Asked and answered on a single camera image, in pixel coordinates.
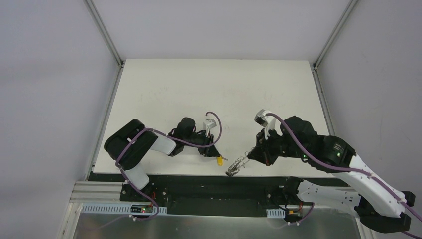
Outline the yellow tagged key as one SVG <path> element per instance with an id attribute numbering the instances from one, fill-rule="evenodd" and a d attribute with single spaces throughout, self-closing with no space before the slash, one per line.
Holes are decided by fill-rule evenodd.
<path id="1" fill-rule="evenodd" d="M 227 158 L 223 157 L 223 156 L 219 156 L 216 158 L 217 159 L 217 164 L 218 166 L 223 166 L 225 161 L 228 161 Z"/>

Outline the metal disc keyring holder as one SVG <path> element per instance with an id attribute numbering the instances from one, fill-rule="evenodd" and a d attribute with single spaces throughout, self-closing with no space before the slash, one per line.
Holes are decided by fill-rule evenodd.
<path id="1" fill-rule="evenodd" d="M 225 174 L 229 177 L 232 177 L 240 172 L 242 168 L 248 163 L 249 158 L 246 156 L 241 156 L 235 160 L 235 162 L 229 166 Z"/>

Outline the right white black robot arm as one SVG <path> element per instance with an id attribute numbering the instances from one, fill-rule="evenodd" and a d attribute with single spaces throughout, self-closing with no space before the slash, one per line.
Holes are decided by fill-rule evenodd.
<path id="1" fill-rule="evenodd" d="M 291 176 L 282 191 L 285 202 L 326 205 L 354 216 L 379 233 L 409 232 L 408 212 L 416 198 L 412 192 L 396 190 L 380 179 L 343 139 L 319 135 L 310 122 L 297 116 L 281 120 L 280 130 L 276 130 L 279 119 L 267 110 L 256 115 L 255 121 L 262 130 L 247 156 L 249 159 L 271 166 L 280 157 L 299 158 L 353 188 L 352 192 L 340 191 Z"/>

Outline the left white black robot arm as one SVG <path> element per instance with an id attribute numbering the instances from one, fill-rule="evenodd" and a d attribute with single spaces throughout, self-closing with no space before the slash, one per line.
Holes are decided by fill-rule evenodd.
<path id="1" fill-rule="evenodd" d="M 206 119 L 203 130 L 196 131 L 196 122 L 184 117 L 168 134 L 146 128 L 138 119 L 133 119 L 104 143 L 104 150 L 116 162 L 116 166 L 123 171 L 123 175 L 134 185 L 133 195 L 139 201 L 147 201 L 152 194 L 148 185 L 149 177 L 141 166 L 141 160 L 150 150 L 175 156 L 181 153 L 185 146 L 194 147 L 203 157 L 222 159 L 214 142 L 211 129 L 217 123 L 213 119 Z"/>

